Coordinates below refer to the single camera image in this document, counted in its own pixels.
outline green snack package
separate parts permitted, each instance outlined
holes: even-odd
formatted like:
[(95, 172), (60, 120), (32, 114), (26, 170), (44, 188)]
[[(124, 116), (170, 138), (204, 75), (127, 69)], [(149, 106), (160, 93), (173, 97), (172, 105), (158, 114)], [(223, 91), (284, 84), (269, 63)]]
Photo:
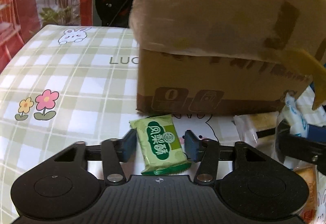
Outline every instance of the green snack package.
[(183, 153), (171, 115), (148, 117), (129, 122), (137, 129), (145, 160), (142, 175), (172, 174), (191, 165)]

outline ribbed black surface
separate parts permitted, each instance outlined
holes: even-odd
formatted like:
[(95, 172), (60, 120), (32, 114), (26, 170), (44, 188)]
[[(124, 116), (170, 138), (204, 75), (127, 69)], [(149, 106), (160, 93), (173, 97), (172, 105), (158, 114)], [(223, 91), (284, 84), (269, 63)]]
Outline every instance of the ribbed black surface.
[[(46, 223), (17, 219), (15, 224)], [(210, 187), (197, 186), (188, 176), (140, 176), (106, 188), (97, 203), (78, 216), (52, 224), (246, 224), (262, 223), (241, 217), (218, 200)], [(282, 222), (303, 223), (299, 217)]]

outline cartoon rabbit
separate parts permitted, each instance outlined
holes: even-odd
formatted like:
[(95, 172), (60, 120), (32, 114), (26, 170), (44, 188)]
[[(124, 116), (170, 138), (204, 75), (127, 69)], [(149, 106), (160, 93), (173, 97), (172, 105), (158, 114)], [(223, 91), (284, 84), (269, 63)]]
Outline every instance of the cartoon rabbit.
[[(182, 148), (184, 149), (184, 139), (182, 136), (185, 134), (186, 130), (191, 130), (199, 139), (214, 139), (217, 140), (214, 130), (208, 124), (208, 121), (211, 119), (212, 115), (174, 115), (173, 124), (175, 130), (178, 134)], [(190, 169), (181, 174), (189, 174), (191, 180), (193, 180), (195, 173), (200, 165), (200, 162), (193, 163)], [(223, 178), (229, 172), (232, 171), (232, 162), (220, 161), (218, 164), (217, 178)]]
[(318, 208), (316, 212), (314, 224), (325, 224), (326, 223), (326, 190), (324, 191), (323, 197), (318, 193)]
[(87, 37), (86, 31), (90, 27), (82, 28), (77, 31), (74, 29), (67, 29), (64, 31), (64, 35), (59, 39), (59, 44), (66, 44), (68, 42), (81, 42)]

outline metal screw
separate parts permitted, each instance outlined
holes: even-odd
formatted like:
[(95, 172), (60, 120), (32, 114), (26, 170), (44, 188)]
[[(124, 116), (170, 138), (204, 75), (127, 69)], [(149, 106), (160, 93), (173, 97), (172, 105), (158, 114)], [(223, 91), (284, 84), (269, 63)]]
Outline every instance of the metal screw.
[(108, 179), (110, 182), (120, 182), (123, 179), (123, 176), (121, 174), (113, 173), (110, 174), (106, 179)]
[(213, 176), (207, 173), (202, 173), (200, 175), (197, 175), (197, 179), (201, 182), (210, 182), (211, 180), (213, 180)]
[(313, 156), (311, 160), (312, 162), (316, 162), (318, 160), (318, 156), (317, 155)]

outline green oval label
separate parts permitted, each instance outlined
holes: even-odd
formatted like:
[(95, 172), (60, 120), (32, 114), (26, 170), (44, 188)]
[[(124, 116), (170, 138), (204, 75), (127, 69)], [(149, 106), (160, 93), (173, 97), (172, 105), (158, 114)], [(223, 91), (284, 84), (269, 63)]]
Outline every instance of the green oval label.
[(151, 121), (148, 123), (146, 131), (152, 152), (160, 160), (166, 160), (169, 157), (170, 146), (164, 141), (164, 128), (158, 122)]

